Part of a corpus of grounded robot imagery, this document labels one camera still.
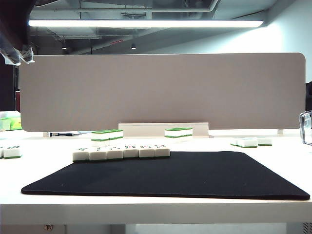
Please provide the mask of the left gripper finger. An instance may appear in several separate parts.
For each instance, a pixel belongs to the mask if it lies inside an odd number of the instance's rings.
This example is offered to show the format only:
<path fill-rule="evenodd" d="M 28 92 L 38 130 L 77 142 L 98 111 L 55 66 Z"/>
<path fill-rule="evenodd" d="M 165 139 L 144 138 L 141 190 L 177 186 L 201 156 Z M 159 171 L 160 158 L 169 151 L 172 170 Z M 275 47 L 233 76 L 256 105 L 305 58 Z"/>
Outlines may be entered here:
<path fill-rule="evenodd" d="M 20 65 L 21 21 L 17 14 L 0 15 L 0 53 L 7 65 Z"/>
<path fill-rule="evenodd" d="M 33 62 L 28 21 L 34 6 L 34 0 L 0 2 L 0 54 L 6 64 Z"/>

